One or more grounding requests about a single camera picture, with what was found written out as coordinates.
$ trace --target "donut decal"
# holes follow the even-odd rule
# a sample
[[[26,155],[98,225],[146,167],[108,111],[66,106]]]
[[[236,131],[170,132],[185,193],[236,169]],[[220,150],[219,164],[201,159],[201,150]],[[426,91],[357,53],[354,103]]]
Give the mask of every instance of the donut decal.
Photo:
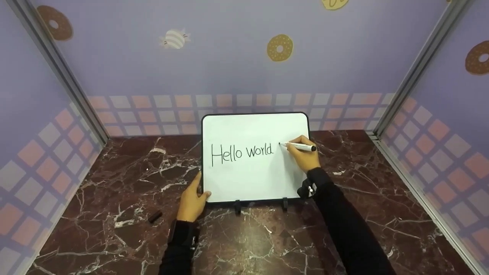
[[[37,12],[54,40],[66,41],[73,36],[73,28],[68,18],[59,10],[41,5],[37,7]]]
[[[322,0],[323,5],[327,10],[337,10],[342,8],[348,0]]]
[[[468,52],[465,69],[475,75],[489,73],[489,41],[477,44]]]
[[[285,34],[279,34],[270,39],[267,45],[267,55],[272,61],[285,61],[292,55],[293,48],[292,39]]]
[[[165,37],[160,37],[160,45],[165,48],[180,49],[185,45],[185,42],[190,41],[190,33],[185,33],[185,29],[171,29],[166,32]]]

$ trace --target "grid wallpaper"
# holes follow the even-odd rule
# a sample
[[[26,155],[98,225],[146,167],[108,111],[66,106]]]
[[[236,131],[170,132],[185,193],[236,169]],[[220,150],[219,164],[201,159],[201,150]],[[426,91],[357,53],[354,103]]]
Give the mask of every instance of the grid wallpaper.
[[[310,129],[372,130],[393,93],[91,96],[111,136],[192,135],[206,114],[305,112]]]
[[[489,270],[489,156],[409,98],[382,140],[429,202]]]
[[[32,264],[101,145],[73,103],[0,164],[0,274]]]

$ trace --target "whiteboard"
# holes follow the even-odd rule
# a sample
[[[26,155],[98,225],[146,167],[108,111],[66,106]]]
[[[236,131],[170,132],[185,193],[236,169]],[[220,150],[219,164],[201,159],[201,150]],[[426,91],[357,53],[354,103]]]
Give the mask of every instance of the whiteboard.
[[[208,202],[298,198],[306,178],[279,142],[309,137],[305,113],[206,115],[202,119],[203,190]]]

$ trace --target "wall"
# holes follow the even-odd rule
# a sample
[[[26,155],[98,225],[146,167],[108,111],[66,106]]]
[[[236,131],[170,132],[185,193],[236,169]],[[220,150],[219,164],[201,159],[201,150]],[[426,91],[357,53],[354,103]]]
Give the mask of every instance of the wall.
[[[101,146],[0,1],[0,274],[24,274]]]
[[[200,130],[203,113],[295,110],[310,116],[312,130],[371,130],[448,5],[446,0],[33,4],[47,25],[53,14],[66,17],[51,32],[112,136],[192,134]],[[280,34],[291,39],[283,51],[290,48],[292,54],[274,61],[278,44],[268,46]]]
[[[466,68],[473,47],[486,41],[489,49],[489,29],[481,27],[488,12],[487,1],[469,8],[382,139],[489,271],[489,69]]]

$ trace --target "marker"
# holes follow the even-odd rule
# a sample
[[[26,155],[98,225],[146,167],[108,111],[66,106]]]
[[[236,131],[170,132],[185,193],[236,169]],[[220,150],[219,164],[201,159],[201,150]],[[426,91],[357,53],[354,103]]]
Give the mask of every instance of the marker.
[[[302,150],[302,151],[308,151],[308,152],[314,152],[317,150],[316,146],[314,145],[305,145],[301,143],[294,143],[294,142],[279,142],[278,144],[287,147],[287,143],[292,144],[295,148]]]

